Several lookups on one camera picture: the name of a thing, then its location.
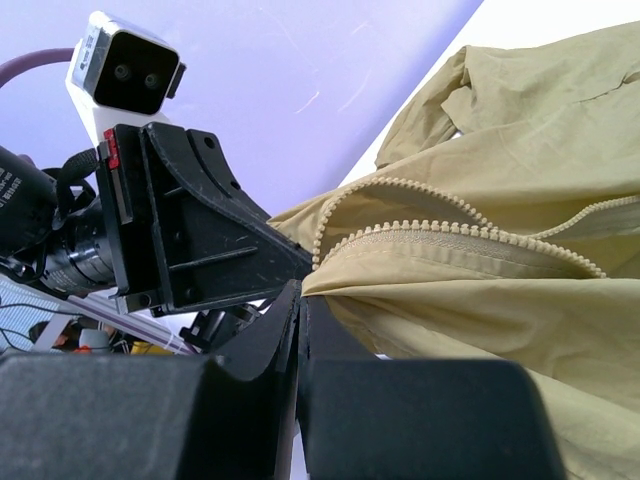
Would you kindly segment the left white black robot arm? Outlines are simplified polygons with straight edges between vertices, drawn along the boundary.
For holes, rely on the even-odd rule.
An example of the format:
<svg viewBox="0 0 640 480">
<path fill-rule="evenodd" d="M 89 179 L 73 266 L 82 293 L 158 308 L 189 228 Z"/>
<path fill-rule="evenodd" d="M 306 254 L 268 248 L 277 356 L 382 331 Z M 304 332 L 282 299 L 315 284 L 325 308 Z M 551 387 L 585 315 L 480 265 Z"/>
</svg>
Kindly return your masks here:
<svg viewBox="0 0 640 480">
<path fill-rule="evenodd" d="M 215 135 L 118 125 L 63 167 L 1 154 L 1 271 L 59 299 L 113 290 L 154 316 L 273 298 L 310 254 L 268 224 Z"/>
</svg>

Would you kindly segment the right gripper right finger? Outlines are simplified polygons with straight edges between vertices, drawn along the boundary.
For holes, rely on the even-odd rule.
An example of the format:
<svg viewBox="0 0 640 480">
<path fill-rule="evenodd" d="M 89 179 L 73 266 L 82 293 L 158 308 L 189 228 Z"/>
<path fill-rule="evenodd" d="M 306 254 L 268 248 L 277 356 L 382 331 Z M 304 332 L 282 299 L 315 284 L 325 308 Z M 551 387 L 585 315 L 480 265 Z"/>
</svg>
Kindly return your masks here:
<svg viewBox="0 0 640 480">
<path fill-rule="evenodd" d="M 562 479 L 538 390 L 504 360 L 382 360 L 320 297 L 300 311 L 299 408 L 313 479 Z"/>
</svg>

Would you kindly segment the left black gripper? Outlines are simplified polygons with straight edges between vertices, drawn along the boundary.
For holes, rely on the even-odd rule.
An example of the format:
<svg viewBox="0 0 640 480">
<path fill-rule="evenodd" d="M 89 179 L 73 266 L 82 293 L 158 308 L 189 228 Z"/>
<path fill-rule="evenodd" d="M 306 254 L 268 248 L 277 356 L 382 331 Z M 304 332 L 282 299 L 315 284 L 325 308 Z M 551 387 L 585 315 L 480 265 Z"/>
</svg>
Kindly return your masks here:
<svg viewBox="0 0 640 480">
<path fill-rule="evenodd" d="M 268 226 L 210 132 L 116 125 L 96 177 L 116 298 L 128 312 L 229 308 L 276 296 L 311 270 L 309 253 Z"/>
</svg>

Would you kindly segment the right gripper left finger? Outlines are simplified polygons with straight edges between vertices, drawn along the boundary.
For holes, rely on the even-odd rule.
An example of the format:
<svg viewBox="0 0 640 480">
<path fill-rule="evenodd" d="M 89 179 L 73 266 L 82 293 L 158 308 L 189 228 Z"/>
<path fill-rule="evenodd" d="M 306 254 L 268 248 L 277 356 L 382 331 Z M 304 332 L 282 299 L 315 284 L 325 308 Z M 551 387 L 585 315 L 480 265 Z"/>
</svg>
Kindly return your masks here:
<svg viewBox="0 0 640 480">
<path fill-rule="evenodd" d="M 1 360 L 5 479 L 285 479 L 296 389 L 292 282 L 209 355 Z"/>
</svg>

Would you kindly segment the olive green hooded jacket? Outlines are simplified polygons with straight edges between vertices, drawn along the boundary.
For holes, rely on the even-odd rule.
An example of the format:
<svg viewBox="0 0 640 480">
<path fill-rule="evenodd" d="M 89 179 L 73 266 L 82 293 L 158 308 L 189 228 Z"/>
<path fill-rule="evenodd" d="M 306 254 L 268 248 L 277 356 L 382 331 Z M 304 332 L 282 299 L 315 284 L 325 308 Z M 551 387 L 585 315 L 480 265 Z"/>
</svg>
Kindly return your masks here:
<svg viewBox="0 0 640 480">
<path fill-rule="evenodd" d="M 571 479 L 639 475 L 639 26 L 466 46 L 413 96 L 375 171 L 270 225 L 391 358 L 504 358 Z"/>
</svg>

